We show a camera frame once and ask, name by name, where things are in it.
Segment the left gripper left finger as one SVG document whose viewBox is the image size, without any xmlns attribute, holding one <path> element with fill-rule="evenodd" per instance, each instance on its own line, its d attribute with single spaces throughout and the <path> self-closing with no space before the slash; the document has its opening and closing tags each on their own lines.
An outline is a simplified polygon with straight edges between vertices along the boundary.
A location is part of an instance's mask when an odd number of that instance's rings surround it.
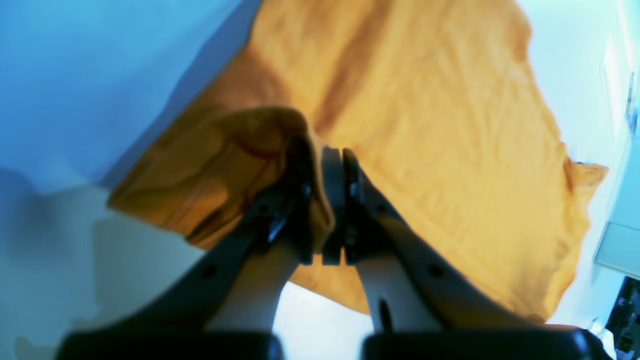
<svg viewBox="0 0 640 360">
<path fill-rule="evenodd" d="M 240 223 L 142 310 L 64 339 L 58 360 L 283 360 L 272 333 L 281 291 L 313 259 L 313 149 L 286 146 L 285 171 Z"/>
</svg>

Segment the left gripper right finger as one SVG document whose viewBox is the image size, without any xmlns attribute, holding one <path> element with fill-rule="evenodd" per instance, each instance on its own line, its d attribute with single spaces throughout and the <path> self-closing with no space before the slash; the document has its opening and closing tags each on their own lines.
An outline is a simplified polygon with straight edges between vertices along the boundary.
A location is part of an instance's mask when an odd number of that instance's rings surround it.
<svg viewBox="0 0 640 360">
<path fill-rule="evenodd" d="M 322 176 L 336 225 L 323 265 L 354 267 L 374 333 L 362 360 L 608 360 L 576 326 L 544 325 L 506 310 L 421 239 L 359 166 L 324 148 Z"/>
</svg>

